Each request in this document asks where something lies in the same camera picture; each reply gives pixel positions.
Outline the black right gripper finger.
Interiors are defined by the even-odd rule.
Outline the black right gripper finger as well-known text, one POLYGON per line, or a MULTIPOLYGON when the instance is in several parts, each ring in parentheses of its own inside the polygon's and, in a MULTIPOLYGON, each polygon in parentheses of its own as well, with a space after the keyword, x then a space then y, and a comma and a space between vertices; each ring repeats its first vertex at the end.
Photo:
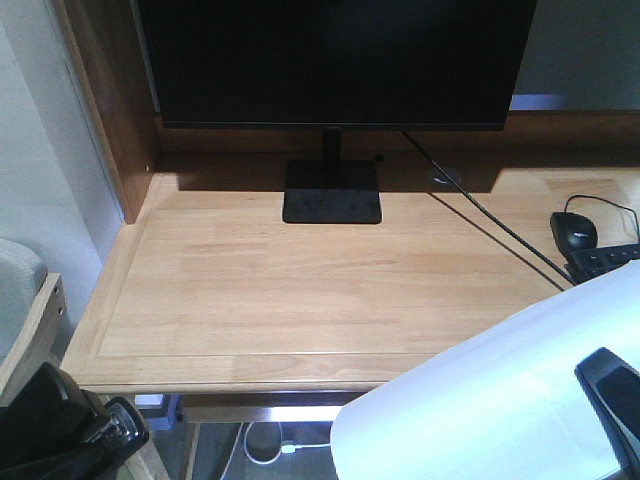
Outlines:
POLYGON ((577 380, 627 479, 639 478, 639 372, 607 348, 583 359, 577 380))

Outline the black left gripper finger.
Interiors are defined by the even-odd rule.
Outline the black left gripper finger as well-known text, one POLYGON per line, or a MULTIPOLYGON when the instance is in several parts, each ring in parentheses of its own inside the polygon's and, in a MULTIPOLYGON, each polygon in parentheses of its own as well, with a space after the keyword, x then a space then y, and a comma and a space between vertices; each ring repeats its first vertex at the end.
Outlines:
POLYGON ((1 413, 3 479, 89 479, 102 451, 89 438, 103 407, 65 372, 43 363, 1 413))

